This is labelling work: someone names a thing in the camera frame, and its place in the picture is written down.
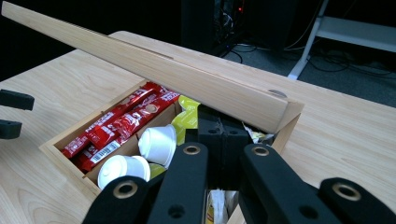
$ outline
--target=black object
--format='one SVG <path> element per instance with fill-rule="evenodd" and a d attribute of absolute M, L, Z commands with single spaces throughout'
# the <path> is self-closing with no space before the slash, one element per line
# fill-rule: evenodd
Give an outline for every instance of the black object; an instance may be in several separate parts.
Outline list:
<path fill-rule="evenodd" d="M 115 200 L 114 187 L 134 177 L 115 179 L 93 202 L 84 223 L 203 223 L 206 191 L 219 186 L 239 190 L 247 223 L 396 223 L 395 214 L 356 183 L 331 178 L 317 190 L 270 146 L 246 144 L 239 121 L 206 106 L 199 106 L 198 116 L 198 132 L 187 136 L 200 143 L 177 147 L 158 194 L 136 191 L 140 195 L 131 197 L 139 200 Z M 158 180 L 136 185 L 141 189 L 152 181 Z M 99 203 L 107 204 L 105 213 L 96 209 Z M 136 219 L 141 206 L 146 217 Z"/>
<path fill-rule="evenodd" d="M 0 105 L 33 110 L 34 103 L 35 98 L 30 95 L 15 91 L 0 90 Z M 13 139 L 19 137 L 21 134 L 21 127 L 22 124 L 20 122 L 0 119 L 0 139 Z"/>

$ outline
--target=small packet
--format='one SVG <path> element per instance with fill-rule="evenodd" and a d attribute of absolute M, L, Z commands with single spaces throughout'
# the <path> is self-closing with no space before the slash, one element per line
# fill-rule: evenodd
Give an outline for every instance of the small packet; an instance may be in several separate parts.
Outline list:
<path fill-rule="evenodd" d="M 98 149 L 94 145 L 90 144 L 88 147 L 80 151 L 77 156 L 72 158 L 72 162 L 82 172 L 89 172 L 99 161 L 104 159 L 113 151 L 117 150 L 117 148 L 122 146 L 126 141 L 126 139 L 118 137 L 116 140 L 110 142 L 102 149 Z"/>
<path fill-rule="evenodd" d="M 125 112 L 137 106 L 152 93 L 165 91 L 167 91 L 166 88 L 153 82 L 147 82 L 143 87 L 135 91 L 111 111 L 104 114 L 101 118 L 99 118 L 99 120 L 97 120 L 87 130 L 85 130 L 85 132 L 81 133 L 78 137 L 71 141 L 66 147 L 64 147 L 64 149 L 62 149 L 62 153 L 66 156 L 66 158 L 72 158 L 91 142 L 90 138 L 93 138 L 93 136 L 89 137 L 89 133 L 92 133 L 92 130 L 96 126 L 106 126 Z"/>
<path fill-rule="evenodd" d="M 145 105 L 149 105 L 151 102 L 153 102 L 155 99 L 159 97 L 159 93 L 152 93 L 150 96 L 148 96 L 140 105 L 136 106 L 137 107 L 143 107 Z M 138 116 L 135 118 L 136 121 L 139 121 L 142 118 L 139 118 Z M 136 128 L 142 127 L 143 125 L 139 125 L 139 123 L 136 123 Z M 120 133 L 117 132 L 116 127 L 114 127 L 113 123 L 109 123 L 107 125 L 96 125 L 92 130 L 90 130 L 89 133 L 87 133 L 88 139 L 91 140 L 94 146 L 96 148 L 102 148 L 109 144 L 111 141 L 115 140 L 117 137 L 120 136 Z"/>
<path fill-rule="evenodd" d="M 179 94 L 174 91 L 163 93 L 151 103 L 139 105 L 125 113 L 114 121 L 113 126 L 123 138 L 129 138 L 163 112 L 165 108 L 177 101 L 178 96 Z"/>

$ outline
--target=red wrapper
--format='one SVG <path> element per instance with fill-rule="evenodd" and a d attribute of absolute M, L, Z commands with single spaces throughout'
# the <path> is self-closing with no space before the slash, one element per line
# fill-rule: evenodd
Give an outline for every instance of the red wrapper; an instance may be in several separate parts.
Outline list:
<path fill-rule="evenodd" d="M 137 106 L 130 112 L 125 113 L 113 123 L 113 127 L 123 138 L 129 138 L 139 131 L 150 120 L 163 112 L 166 107 L 177 101 L 179 94 L 168 91 L 161 94 L 149 104 Z"/>
<path fill-rule="evenodd" d="M 102 149 L 98 149 L 94 145 L 89 145 L 79 152 L 77 156 L 72 159 L 72 162 L 82 172 L 89 172 L 99 161 L 104 159 L 113 151 L 117 150 L 117 148 L 122 146 L 125 142 L 125 139 L 118 137 L 116 140 L 110 142 Z"/>
<path fill-rule="evenodd" d="M 136 107 L 149 105 L 156 98 L 158 98 L 159 95 L 160 94 L 158 92 L 152 93 L 140 105 Z M 117 129 L 113 126 L 113 123 L 109 123 L 106 126 L 96 125 L 87 133 L 87 136 L 88 139 L 93 143 L 93 145 L 96 148 L 100 149 L 102 147 L 105 147 L 111 141 L 115 140 L 117 137 L 119 137 L 120 133 L 117 132 Z"/>
<path fill-rule="evenodd" d="M 106 127 L 107 125 L 111 124 L 115 119 L 119 118 L 125 112 L 133 109 L 152 93 L 164 91 L 167 91 L 167 89 L 153 82 L 147 82 L 143 87 L 132 93 L 128 98 L 119 103 L 111 111 L 107 112 L 101 118 L 99 118 L 99 120 L 97 120 L 87 130 L 85 130 L 84 133 L 80 134 L 76 139 L 70 142 L 62 150 L 62 153 L 66 156 L 66 158 L 72 158 L 84 147 L 86 147 L 90 142 L 92 142 L 97 148 L 104 147 L 108 142 L 114 140 L 119 135 L 115 132 L 114 136 L 112 136 L 110 139 L 107 139 L 107 142 L 102 144 L 102 142 L 98 143 L 97 140 L 100 139 L 100 134 L 102 134 L 103 132 L 107 132 L 107 130 L 103 129 L 103 132 L 98 131 L 99 133 L 96 133 L 97 130 L 100 130 L 100 128 Z M 107 128 L 110 131 L 112 130 L 111 126 L 107 126 Z"/>

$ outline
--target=light wood tabletop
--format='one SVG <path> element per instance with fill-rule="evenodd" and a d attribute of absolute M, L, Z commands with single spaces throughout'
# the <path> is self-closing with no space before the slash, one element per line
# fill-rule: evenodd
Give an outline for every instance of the light wood tabletop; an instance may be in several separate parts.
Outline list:
<path fill-rule="evenodd" d="M 315 187 L 329 177 L 352 180 L 396 211 L 396 108 L 140 35 L 118 32 L 112 36 L 184 63 L 210 65 L 207 69 L 212 72 L 254 74 L 264 90 L 282 91 L 303 103 L 302 115 L 282 152 L 291 168 Z M 74 50 L 0 82 L 0 89 L 35 97 L 33 111 L 0 106 L 0 119 L 23 123 L 19 138 L 0 140 L 0 223 L 83 220 L 93 195 L 38 147 L 142 80 Z"/>

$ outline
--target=black clamp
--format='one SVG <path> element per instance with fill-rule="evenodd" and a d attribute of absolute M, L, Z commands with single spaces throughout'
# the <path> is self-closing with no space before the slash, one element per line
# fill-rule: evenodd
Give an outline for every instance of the black clamp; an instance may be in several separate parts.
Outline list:
<path fill-rule="evenodd" d="M 0 90 L 0 105 L 33 110 L 35 98 L 28 94 L 15 91 Z M 13 139 L 21 134 L 22 123 L 11 120 L 0 119 L 0 139 Z"/>
<path fill-rule="evenodd" d="M 205 106 L 198 108 L 198 130 L 186 132 L 165 173 L 149 182 L 113 180 L 83 223 L 204 223 L 207 192 L 216 188 L 239 191 L 247 223 L 396 223 L 354 182 L 306 184 L 273 148 L 251 144 L 240 121 Z"/>

